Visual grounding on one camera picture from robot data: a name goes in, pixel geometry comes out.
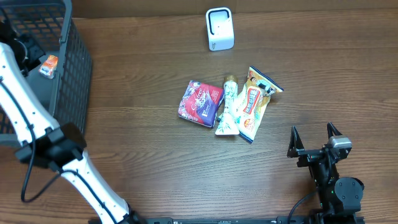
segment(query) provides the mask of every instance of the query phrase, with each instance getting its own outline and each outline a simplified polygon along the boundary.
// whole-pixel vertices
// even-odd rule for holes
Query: orange and white package
[[[40,66],[39,72],[45,78],[53,79],[54,70],[57,68],[58,57],[49,55],[48,59]]]

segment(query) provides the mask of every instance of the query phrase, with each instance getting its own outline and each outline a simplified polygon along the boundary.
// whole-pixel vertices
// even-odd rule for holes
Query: wooden table
[[[88,150],[109,185],[145,217],[287,215],[313,189],[308,169],[286,158],[296,125],[307,149],[326,124],[353,142],[341,176],[365,184],[367,223],[397,223],[398,9],[236,14],[235,46],[210,52],[204,16],[76,20],[93,58]],[[255,141],[218,138],[177,117],[190,80],[221,86],[250,65],[285,91]],[[0,222],[86,223],[94,210],[65,180],[26,205],[26,166],[0,157]],[[28,196],[53,176],[34,169]],[[298,214],[317,208],[303,204]]]

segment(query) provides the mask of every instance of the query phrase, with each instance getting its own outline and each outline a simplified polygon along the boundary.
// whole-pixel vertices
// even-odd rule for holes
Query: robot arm
[[[0,42],[0,83],[0,105],[21,144],[16,152],[21,162],[29,163],[35,150],[33,165],[51,168],[74,185],[102,223],[140,220],[95,169],[78,128],[71,123],[60,126],[41,105],[25,81],[13,49],[4,42]]]

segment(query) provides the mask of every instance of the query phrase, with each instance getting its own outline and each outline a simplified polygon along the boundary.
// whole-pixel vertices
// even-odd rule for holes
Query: product package
[[[238,78],[234,75],[224,77],[224,112],[220,116],[216,135],[239,134],[238,125],[233,116],[232,105],[238,96]]]
[[[233,103],[234,118],[244,139],[252,143],[271,95],[283,92],[276,82],[253,66],[249,67],[248,80]]]
[[[191,80],[178,108],[181,118],[212,128],[224,90]]]
[[[45,78],[53,79],[54,78],[54,70],[57,68],[58,57],[54,55],[49,55],[47,60],[40,66],[39,72]]]

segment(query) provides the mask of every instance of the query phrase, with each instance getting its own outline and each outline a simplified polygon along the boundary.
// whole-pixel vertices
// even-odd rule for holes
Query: basket
[[[1,20],[6,14],[18,33],[30,34],[45,50],[46,55],[40,62],[43,63],[49,55],[58,57],[52,80],[39,73],[40,66],[29,72],[26,80],[36,97],[60,125],[73,122],[84,133],[92,64],[72,21],[71,1],[5,0],[1,1],[1,7]],[[1,108],[0,145],[19,145]]]

